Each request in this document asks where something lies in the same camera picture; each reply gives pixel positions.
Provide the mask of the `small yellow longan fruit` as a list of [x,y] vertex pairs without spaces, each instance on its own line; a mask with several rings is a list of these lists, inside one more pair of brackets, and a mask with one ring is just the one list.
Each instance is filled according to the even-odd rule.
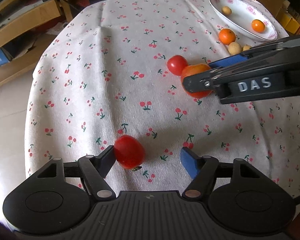
[[222,7],[222,14],[225,16],[229,16],[232,14],[232,10],[228,6]]

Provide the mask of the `white floral porcelain plate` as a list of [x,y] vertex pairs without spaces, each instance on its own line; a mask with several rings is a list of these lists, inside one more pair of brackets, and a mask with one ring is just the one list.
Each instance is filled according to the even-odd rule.
[[[250,39],[258,41],[275,41],[277,31],[270,20],[256,7],[243,0],[209,0],[209,3],[217,16],[229,26],[235,33],[240,33]],[[222,14],[222,7],[228,6],[232,14]],[[252,20],[261,20],[266,28],[263,33],[255,32],[251,27]]]

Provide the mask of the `cherry print white tablecloth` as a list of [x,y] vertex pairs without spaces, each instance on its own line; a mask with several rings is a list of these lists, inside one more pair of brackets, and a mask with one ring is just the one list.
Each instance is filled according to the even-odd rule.
[[228,56],[226,24],[209,0],[107,0],[86,7],[51,42],[33,73],[25,127],[25,173],[53,158],[98,155],[130,135],[146,150],[133,170],[115,164],[122,190],[183,191],[187,146],[222,162],[242,158],[290,195],[300,195],[300,97],[221,105],[192,98],[167,68]]

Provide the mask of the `mandarin orange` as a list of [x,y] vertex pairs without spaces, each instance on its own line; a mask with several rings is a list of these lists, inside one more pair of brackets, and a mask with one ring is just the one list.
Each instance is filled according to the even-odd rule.
[[218,38],[222,42],[222,44],[227,46],[236,41],[236,35],[230,29],[222,29],[218,34]]

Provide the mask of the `brown longan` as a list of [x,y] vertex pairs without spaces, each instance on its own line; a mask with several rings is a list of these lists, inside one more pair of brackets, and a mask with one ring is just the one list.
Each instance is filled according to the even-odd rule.
[[251,49],[251,46],[249,46],[249,45],[245,45],[245,46],[242,47],[242,51],[246,51],[246,50],[249,50],[249,49]]
[[228,52],[230,55],[236,55],[242,52],[242,47],[237,42],[231,42],[228,46]]

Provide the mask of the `large red tomato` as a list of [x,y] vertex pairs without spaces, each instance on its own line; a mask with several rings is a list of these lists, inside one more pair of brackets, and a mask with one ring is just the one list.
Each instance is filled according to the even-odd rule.
[[183,85],[183,80],[186,77],[188,77],[190,75],[194,75],[194,74],[199,74],[199,73],[208,71],[210,69],[211,69],[210,66],[208,66],[207,64],[203,64],[203,63],[196,64],[196,65],[189,65],[183,69],[183,71],[181,72],[180,80],[181,80],[182,88],[184,89],[184,91],[187,95],[189,95],[193,98],[196,98],[196,99],[201,99],[201,98],[207,97],[208,95],[210,95],[212,93],[212,90],[205,90],[202,92],[190,93],[185,89],[185,86]]

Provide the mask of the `wooden tv cabinet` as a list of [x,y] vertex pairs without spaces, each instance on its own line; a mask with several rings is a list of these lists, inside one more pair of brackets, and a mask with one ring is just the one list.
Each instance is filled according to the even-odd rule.
[[0,1],[0,87],[36,66],[54,37],[46,31],[74,9],[73,0]]

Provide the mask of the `yellow cardboard box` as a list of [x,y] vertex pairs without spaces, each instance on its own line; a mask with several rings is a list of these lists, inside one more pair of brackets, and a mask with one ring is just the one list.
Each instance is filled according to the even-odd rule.
[[281,9],[276,16],[277,21],[289,33],[295,34],[300,28],[300,13],[292,10]]

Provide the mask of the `small orange kumquat fruit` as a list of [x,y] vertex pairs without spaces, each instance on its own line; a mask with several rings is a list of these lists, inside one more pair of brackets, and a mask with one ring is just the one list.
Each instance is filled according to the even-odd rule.
[[252,20],[251,22],[252,29],[257,33],[263,33],[265,31],[266,26],[261,20]]

